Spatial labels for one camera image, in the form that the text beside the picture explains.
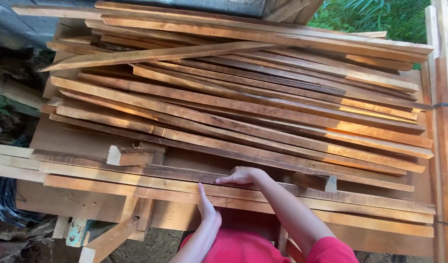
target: dirt ground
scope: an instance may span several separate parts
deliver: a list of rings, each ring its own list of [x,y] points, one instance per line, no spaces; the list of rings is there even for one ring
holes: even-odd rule
[[[183,231],[151,228],[144,242],[127,240],[111,255],[112,263],[166,263],[177,252]],[[37,263],[77,263],[81,248],[65,245],[57,239],[51,249],[40,246]],[[360,263],[433,263],[431,258],[355,251]]]

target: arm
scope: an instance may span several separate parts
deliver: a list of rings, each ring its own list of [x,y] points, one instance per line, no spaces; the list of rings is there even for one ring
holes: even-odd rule
[[[201,213],[201,224],[190,239],[175,254],[169,263],[201,263],[216,239],[217,231],[221,227],[221,214],[216,211],[204,193],[203,185],[198,183]]]
[[[263,170],[235,167],[230,176],[216,180],[217,184],[229,182],[255,184],[303,254],[308,255],[319,239],[326,236],[334,237],[333,232],[310,208],[302,204],[297,197],[280,186]]]

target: stack of wooden planks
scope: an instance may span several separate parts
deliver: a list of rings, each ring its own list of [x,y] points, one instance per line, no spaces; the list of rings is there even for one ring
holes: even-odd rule
[[[36,147],[20,157],[34,166],[0,165],[30,169],[47,186],[128,196],[129,207],[138,198],[196,204],[203,182],[215,206],[274,213],[254,188],[215,185],[222,174],[155,161],[165,153],[158,147],[180,148],[287,174],[280,184],[327,223],[433,236],[432,205],[385,197],[414,192],[411,178],[428,173],[433,157],[433,138],[419,124],[432,107],[418,101],[421,83],[410,77],[432,45],[279,22],[293,12],[258,20],[95,7],[13,7],[82,18],[90,28],[47,43],[58,52],[41,69],[51,71],[41,111],[148,147],[113,145],[108,158]]]
[[[430,85],[428,100],[434,120],[428,129],[435,140],[435,157],[430,162],[432,190],[437,206],[435,221],[434,260],[448,263],[448,2],[432,1],[426,8],[427,41],[435,50],[422,64],[423,82]]]

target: green grass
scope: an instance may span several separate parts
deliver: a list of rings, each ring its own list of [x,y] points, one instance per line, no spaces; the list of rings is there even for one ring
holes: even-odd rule
[[[387,38],[427,43],[430,0],[325,0],[309,26],[343,32],[388,31]]]

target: person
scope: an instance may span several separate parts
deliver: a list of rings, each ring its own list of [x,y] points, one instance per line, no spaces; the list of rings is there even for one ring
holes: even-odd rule
[[[352,249],[339,241],[310,208],[275,182],[261,169],[235,167],[231,175],[216,179],[216,184],[253,183],[268,200],[289,236],[305,255],[307,263],[357,263]],[[198,183],[202,221],[187,236],[170,263],[290,263],[262,236],[245,231],[220,229],[221,214],[207,199]]]

